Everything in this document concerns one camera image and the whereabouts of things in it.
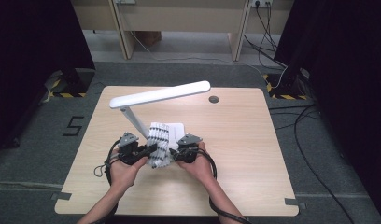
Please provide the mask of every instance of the metal bracket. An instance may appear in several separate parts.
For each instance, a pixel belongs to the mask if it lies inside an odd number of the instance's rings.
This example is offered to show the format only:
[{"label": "metal bracket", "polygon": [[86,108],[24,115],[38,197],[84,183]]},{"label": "metal bracket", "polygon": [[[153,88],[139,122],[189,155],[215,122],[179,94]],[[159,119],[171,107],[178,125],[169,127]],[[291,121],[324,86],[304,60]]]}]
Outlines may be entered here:
[{"label": "metal bracket", "polygon": [[178,140],[180,146],[185,146],[189,144],[194,144],[203,141],[201,137],[195,136],[193,134],[187,133],[184,137]]},{"label": "metal bracket", "polygon": [[132,142],[135,142],[138,140],[138,137],[135,136],[132,133],[124,133],[123,137],[120,139],[120,142],[118,143],[118,147],[124,147]]}]

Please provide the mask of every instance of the yellow black tape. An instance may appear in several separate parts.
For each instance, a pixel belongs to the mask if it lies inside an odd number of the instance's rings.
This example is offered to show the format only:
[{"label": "yellow black tape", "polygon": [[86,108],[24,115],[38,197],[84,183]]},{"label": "yellow black tape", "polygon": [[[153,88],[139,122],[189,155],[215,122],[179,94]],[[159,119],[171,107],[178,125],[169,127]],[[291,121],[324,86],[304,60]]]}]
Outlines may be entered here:
[{"label": "yellow black tape", "polygon": [[50,97],[63,97],[63,98],[73,98],[73,97],[85,97],[86,93],[68,93],[68,92],[51,92]]},{"label": "yellow black tape", "polygon": [[272,87],[270,82],[267,82],[269,75],[263,75],[263,78],[266,80],[266,89],[269,92],[270,97],[274,99],[284,99],[284,100],[305,100],[306,96],[303,94],[282,94],[275,92],[275,88]]}]

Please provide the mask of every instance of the power outlet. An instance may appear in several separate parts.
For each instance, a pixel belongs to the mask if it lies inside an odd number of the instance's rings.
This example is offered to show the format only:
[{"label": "power outlet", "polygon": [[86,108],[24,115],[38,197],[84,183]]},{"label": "power outlet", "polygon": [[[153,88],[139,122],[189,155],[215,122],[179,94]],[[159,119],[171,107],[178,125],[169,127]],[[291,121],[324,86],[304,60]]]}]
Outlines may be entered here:
[{"label": "power outlet", "polygon": [[260,2],[260,7],[268,7],[270,4],[270,7],[272,6],[273,0],[251,0],[251,6],[255,7],[256,2]]}]

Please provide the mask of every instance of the lamp base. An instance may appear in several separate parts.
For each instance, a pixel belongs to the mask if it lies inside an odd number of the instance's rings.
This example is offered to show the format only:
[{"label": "lamp base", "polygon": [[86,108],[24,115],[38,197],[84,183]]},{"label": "lamp base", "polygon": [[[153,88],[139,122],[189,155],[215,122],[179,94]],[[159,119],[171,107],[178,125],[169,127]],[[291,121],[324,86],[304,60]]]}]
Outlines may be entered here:
[{"label": "lamp base", "polygon": [[178,141],[185,136],[185,126],[183,123],[166,123],[169,127],[168,148],[178,149]]}]

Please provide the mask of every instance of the forearm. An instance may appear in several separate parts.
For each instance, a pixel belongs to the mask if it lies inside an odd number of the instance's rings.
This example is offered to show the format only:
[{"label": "forearm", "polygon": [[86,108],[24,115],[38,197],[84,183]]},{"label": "forearm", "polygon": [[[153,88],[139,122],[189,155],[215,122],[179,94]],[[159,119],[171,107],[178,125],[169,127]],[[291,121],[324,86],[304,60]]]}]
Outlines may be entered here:
[{"label": "forearm", "polygon": [[111,187],[106,195],[94,205],[78,224],[93,223],[108,215],[123,196],[124,191],[123,189]]},{"label": "forearm", "polygon": [[[230,213],[232,215],[244,218],[243,215],[240,213],[240,211],[236,208],[236,206],[232,203],[232,201],[223,191],[222,187],[219,185],[216,179],[211,178],[207,181],[204,181],[203,185],[208,195],[210,196],[211,201],[217,208],[227,213]],[[224,217],[221,214],[218,214],[218,216],[219,216],[219,221],[222,224],[229,224],[229,223],[238,224],[237,221]]]}]

